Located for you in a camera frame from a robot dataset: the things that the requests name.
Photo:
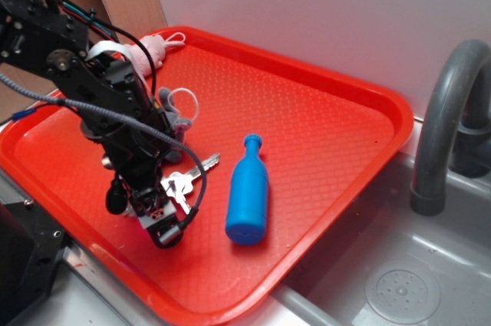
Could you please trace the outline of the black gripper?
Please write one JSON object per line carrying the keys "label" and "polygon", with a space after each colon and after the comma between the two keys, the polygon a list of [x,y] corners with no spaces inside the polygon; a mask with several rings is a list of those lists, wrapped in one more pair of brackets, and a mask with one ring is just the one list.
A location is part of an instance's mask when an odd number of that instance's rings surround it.
{"label": "black gripper", "polygon": [[175,246],[183,237],[175,213],[176,205],[164,190],[161,179],[166,163],[181,161],[181,152],[166,141],[141,132],[113,133],[101,137],[105,165],[114,171],[106,194],[107,211],[121,215],[130,206],[162,249]]}

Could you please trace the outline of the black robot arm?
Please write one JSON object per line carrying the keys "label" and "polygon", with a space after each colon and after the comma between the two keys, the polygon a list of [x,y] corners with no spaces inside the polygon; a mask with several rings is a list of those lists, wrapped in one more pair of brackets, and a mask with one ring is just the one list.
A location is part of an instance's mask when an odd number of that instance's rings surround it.
{"label": "black robot arm", "polygon": [[1,60],[53,82],[61,98],[43,101],[75,112],[102,146],[114,172],[107,211],[132,208],[156,246],[176,245],[183,220],[162,168],[180,160],[186,124],[166,91],[145,84],[130,49],[68,0],[1,0]]}

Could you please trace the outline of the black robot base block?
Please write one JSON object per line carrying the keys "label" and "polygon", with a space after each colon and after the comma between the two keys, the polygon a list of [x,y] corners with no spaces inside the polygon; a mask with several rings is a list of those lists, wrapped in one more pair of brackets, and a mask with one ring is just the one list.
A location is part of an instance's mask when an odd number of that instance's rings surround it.
{"label": "black robot base block", "polygon": [[1,324],[14,325],[49,298],[67,243],[33,199],[1,205]]}

